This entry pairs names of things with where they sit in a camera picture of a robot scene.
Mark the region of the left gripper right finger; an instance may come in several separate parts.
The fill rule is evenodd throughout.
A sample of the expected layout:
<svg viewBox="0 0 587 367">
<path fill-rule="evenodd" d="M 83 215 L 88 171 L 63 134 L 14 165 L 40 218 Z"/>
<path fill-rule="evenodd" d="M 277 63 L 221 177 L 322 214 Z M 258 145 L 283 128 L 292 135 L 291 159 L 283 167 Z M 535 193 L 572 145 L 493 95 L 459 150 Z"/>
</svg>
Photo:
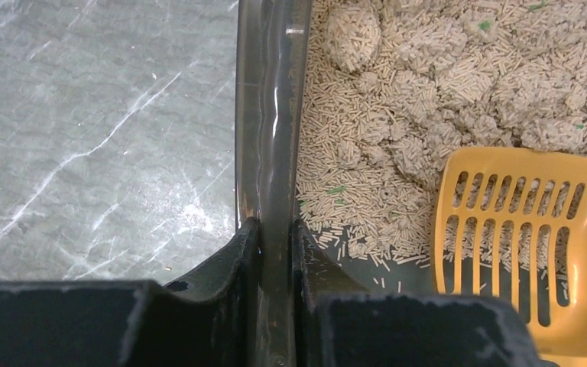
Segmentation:
<svg viewBox="0 0 587 367">
<path fill-rule="evenodd" d="M 509 304 L 480 296 L 379 294 L 292 226 L 300 366 L 545 366 Z"/>
</svg>

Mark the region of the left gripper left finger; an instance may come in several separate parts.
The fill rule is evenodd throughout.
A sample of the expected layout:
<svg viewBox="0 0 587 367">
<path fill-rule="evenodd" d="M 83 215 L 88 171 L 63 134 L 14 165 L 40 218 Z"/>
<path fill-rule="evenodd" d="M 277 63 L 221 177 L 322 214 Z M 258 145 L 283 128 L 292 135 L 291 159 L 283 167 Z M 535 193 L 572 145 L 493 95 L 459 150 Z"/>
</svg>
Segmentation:
<svg viewBox="0 0 587 367">
<path fill-rule="evenodd" d="M 0 281 L 0 366 L 244 366 L 257 240 L 247 219 L 166 285 Z"/>
</svg>

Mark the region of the yellow litter scoop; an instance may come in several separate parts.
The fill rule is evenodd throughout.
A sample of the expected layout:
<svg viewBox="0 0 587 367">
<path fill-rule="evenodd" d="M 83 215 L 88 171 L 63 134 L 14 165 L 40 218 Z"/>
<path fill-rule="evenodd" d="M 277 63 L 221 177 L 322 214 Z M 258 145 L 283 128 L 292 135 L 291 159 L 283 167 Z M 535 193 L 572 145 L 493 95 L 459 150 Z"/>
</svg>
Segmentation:
<svg viewBox="0 0 587 367">
<path fill-rule="evenodd" d="M 436 201 L 431 268 L 442 294 L 509 300 L 544 359 L 587 366 L 587 158 L 456 150 Z"/>
</svg>

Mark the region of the dark grey litter box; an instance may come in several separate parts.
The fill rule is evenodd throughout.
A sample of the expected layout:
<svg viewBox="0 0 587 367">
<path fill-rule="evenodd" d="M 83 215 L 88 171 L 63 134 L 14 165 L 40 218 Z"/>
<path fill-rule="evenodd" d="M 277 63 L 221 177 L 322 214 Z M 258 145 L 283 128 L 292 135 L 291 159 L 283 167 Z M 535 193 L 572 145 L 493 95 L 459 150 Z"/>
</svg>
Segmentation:
<svg viewBox="0 0 587 367">
<path fill-rule="evenodd" d="M 300 215 L 297 200 L 303 96 L 314 2 L 243 1 L 240 4 L 236 203 L 239 222 L 258 219 L 261 227 L 264 267 L 258 299 L 258 343 L 250 360 L 257 366 L 300 366 L 296 351 L 292 226 L 302 220 L 316 240 Z M 321 249 L 346 271 L 334 255 Z M 433 281 L 431 263 L 430 273 Z M 379 291 L 350 276 L 372 292 L 396 294 Z M 501 300 L 518 313 L 537 348 L 524 315 L 509 300 L 490 293 L 442 294 L 434 282 L 430 291 L 405 292 Z"/>
</svg>

